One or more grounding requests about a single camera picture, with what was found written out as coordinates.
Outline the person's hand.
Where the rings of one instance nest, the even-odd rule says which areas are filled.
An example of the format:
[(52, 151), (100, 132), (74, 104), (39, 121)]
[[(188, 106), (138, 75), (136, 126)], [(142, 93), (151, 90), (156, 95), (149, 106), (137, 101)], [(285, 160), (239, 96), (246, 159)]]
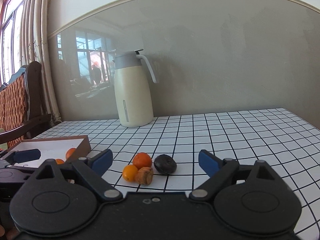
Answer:
[(6, 229), (2, 225), (0, 225), (1, 239), (13, 240), (18, 234), (19, 234), (19, 231), (16, 229), (15, 226), (13, 226), (10, 229)]

